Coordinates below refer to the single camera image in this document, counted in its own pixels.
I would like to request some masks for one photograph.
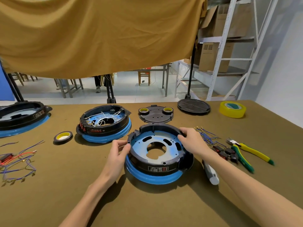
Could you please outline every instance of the white metal shelving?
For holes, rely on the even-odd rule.
[[[191,81],[193,82],[199,82],[201,85],[204,85],[201,81],[197,80],[196,78],[194,78],[194,73],[195,72],[199,72],[202,75],[211,75],[211,83],[209,85],[209,89],[208,89],[208,94],[206,97],[207,101],[210,100],[239,100],[242,97],[243,94],[243,90],[245,88],[245,85],[247,83],[248,77],[250,74],[256,74],[256,72],[252,72],[252,68],[253,65],[255,63],[256,60],[256,56],[260,50],[260,46],[263,42],[265,33],[267,31],[267,28],[269,26],[271,17],[273,15],[273,12],[275,10],[275,7],[277,5],[278,0],[271,0],[269,7],[267,9],[266,15],[264,17],[262,26],[260,28],[260,31],[258,30],[258,24],[257,24],[257,11],[256,11],[256,0],[252,0],[252,8],[253,8],[253,19],[254,19],[254,26],[255,26],[255,30],[254,30],[254,37],[250,37],[250,38],[227,38],[228,32],[229,32],[229,27],[232,21],[232,16],[234,13],[234,9],[235,9],[235,5],[236,5],[237,0],[231,0],[230,4],[229,4],[229,9],[228,9],[228,13],[227,13],[227,17],[226,17],[226,21],[225,21],[225,25],[224,25],[224,30],[223,30],[223,34],[221,37],[212,37],[212,38],[198,38],[198,43],[207,43],[207,42],[214,42],[214,43],[219,43],[219,49],[218,49],[218,54],[217,54],[217,58],[216,58],[216,62],[215,62],[215,66],[214,66],[214,71],[212,72],[201,72],[199,71],[199,67],[197,65],[193,65],[193,70],[190,72],[192,73],[192,77],[190,76]],[[226,42],[239,42],[239,43],[254,43],[255,46],[253,48],[253,51],[251,53],[250,58],[222,58],[222,54],[223,54],[223,50],[225,47],[225,43]],[[239,69],[236,67],[232,67],[229,66],[229,69],[226,73],[219,73],[219,66],[221,61],[248,61],[248,67],[247,69]],[[187,72],[185,73],[185,75],[182,77],[179,75],[179,66],[185,66],[188,68]],[[187,88],[188,90],[188,85],[191,85],[191,83],[186,84],[187,79],[184,79],[184,77],[186,76],[186,74],[188,73],[188,71],[190,70],[191,65],[187,64],[183,61],[178,61],[178,65],[177,65],[177,77],[176,77],[176,86],[175,86],[175,97],[176,94],[179,93],[177,92],[177,87],[181,84],[184,87]],[[220,76],[241,76],[241,78],[238,80],[238,82],[230,89],[230,91],[224,96],[213,96],[214,95],[214,85],[216,82],[216,78],[220,77]],[[232,92],[238,87],[239,87],[239,91],[237,93],[236,96],[231,96]],[[191,89],[189,89],[189,93],[191,94],[192,98],[195,99],[199,99],[199,97],[195,94],[195,92]]]

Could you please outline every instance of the diagonal cutters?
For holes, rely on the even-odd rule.
[[[232,149],[236,152],[236,154],[239,157],[239,162],[241,162],[241,164],[251,173],[254,173],[254,168],[250,165],[250,163],[243,157],[243,155],[241,154],[240,149],[245,150],[247,152],[250,152],[256,156],[258,156],[259,158],[263,159],[264,161],[268,162],[271,165],[275,165],[274,161],[271,160],[269,157],[267,157],[265,154],[262,154],[261,152],[252,149],[250,147],[248,147],[247,145],[245,145],[244,143],[238,143],[237,141],[228,138],[226,140],[226,142],[230,145],[232,145]]]

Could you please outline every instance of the clear tape roll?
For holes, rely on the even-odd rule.
[[[240,103],[232,101],[223,101],[220,103],[219,112],[231,118],[242,118],[245,111],[246,107]]]

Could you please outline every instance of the forearm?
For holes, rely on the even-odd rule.
[[[97,203],[107,191],[106,182],[94,182],[89,186],[83,198],[69,213],[59,227],[85,227]]]
[[[303,211],[217,155],[205,159],[265,227],[303,226]]]

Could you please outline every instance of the tiled floor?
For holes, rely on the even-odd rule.
[[[175,71],[170,68],[169,84],[167,97],[162,89],[162,72],[151,72],[151,84],[148,86],[148,78],[142,77],[144,83],[138,84],[137,72],[118,72],[113,85],[114,94],[117,103],[153,103],[153,102],[174,102],[184,99],[185,94],[177,94],[174,98],[176,75]],[[73,93],[73,98],[63,98],[60,90],[56,90],[53,79],[40,78],[38,81],[25,81],[22,86],[16,81],[21,94],[25,100],[40,101],[45,105],[54,104],[91,104],[106,103],[107,93],[104,86],[101,87],[101,93],[95,93],[95,82],[93,78],[82,79],[84,90],[79,89]],[[12,101],[0,101],[0,106],[12,104]]]

